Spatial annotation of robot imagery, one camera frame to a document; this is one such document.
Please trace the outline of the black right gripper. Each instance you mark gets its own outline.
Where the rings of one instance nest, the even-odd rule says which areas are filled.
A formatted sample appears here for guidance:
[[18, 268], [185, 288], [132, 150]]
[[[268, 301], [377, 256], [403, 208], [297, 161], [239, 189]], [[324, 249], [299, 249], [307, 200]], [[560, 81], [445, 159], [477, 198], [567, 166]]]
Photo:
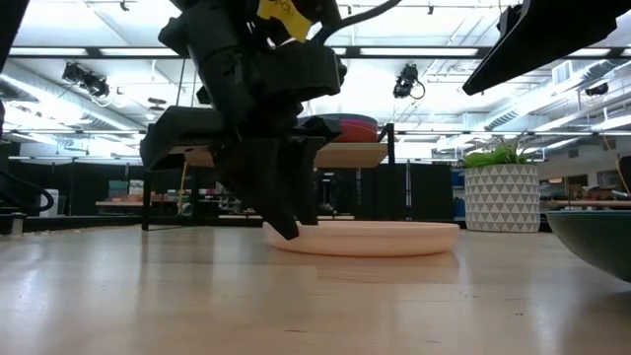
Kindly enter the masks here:
[[462, 89], [469, 96], [481, 93], [602, 41], [629, 10], [630, 0], [524, 0], [510, 5], [501, 14], [501, 39]]

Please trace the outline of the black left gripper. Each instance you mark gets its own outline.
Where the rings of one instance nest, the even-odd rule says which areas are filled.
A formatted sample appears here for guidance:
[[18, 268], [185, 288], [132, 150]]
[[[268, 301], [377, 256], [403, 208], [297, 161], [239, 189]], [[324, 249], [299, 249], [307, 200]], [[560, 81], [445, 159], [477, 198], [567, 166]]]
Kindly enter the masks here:
[[[210, 145], [220, 183], [285, 240], [299, 236], [278, 176], [279, 144], [322, 136], [301, 122], [303, 104], [340, 92], [346, 68], [325, 46], [342, 23], [334, 1], [178, 1], [159, 40], [189, 57], [202, 83], [198, 107], [170, 106], [148, 130], [140, 156], [149, 170], [179, 167], [176, 147]], [[319, 139], [300, 145], [295, 212], [317, 224], [314, 161]]]

